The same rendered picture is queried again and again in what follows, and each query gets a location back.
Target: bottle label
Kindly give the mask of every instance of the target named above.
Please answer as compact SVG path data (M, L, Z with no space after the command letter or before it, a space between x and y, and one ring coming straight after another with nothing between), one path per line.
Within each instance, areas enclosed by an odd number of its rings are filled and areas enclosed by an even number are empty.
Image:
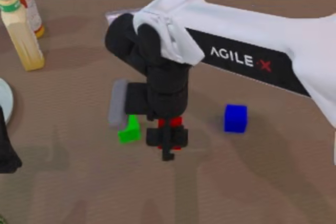
M11 5L0 5L0 10L6 13L11 13L11 12L18 10L20 6L21 6L21 3L19 0L17 0Z
M33 31L37 31L42 26L42 20L38 13L35 0L21 0L21 3L27 9L27 18Z

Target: black object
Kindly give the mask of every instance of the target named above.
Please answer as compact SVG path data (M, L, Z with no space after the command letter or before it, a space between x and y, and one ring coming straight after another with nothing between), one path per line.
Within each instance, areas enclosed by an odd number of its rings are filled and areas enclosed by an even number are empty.
M204 51L203 63L309 97L287 54L187 29Z
M187 134L183 128L169 125L172 118L181 116L188 103L188 76L192 67L161 56L160 35L150 25L143 24L136 33L133 15L123 14L109 26L105 37L106 48L146 76L146 83L129 83L125 113L146 115L149 121L164 119L166 125L159 129L148 129L146 142L149 146L162 144L164 161L174 159L170 150L182 136L187 146Z
M4 112L0 106L0 173L15 173L20 167L22 161L10 143Z

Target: blue cube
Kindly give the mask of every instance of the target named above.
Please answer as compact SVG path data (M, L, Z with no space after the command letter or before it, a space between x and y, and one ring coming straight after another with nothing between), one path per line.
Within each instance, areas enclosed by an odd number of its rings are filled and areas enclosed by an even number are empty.
M224 131L244 133L247 126L247 106L228 104L224 113Z

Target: wooden table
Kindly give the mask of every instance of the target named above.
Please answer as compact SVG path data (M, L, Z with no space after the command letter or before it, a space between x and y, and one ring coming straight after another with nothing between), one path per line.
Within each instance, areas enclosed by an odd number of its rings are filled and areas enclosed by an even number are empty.
M308 98L199 65L191 71L176 161L108 128L112 83L141 81L103 45L104 13L150 0L37 0L47 64L25 72L0 27L0 76L24 167L0 175L10 224L335 224L332 127ZM288 17L330 15L336 0L210 0ZM244 135L221 132L226 103L248 105ZM143 128L149 125L140 118Z

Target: green object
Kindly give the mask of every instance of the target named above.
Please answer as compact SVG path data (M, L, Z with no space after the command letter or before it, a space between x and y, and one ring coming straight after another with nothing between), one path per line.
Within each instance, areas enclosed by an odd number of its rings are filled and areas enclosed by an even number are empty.
M11 5L0 5L0 10L2 10L3 12L6 13L11 13L14 12L16 10L18 10L21 6L20 0L15 1L15 3L11 4Z
M128 125L123 131L118 131L118 137L121 144L128 144L140 140L140 124L135 115L129 115Z
M0 224L8 224L4 217L0 215Z

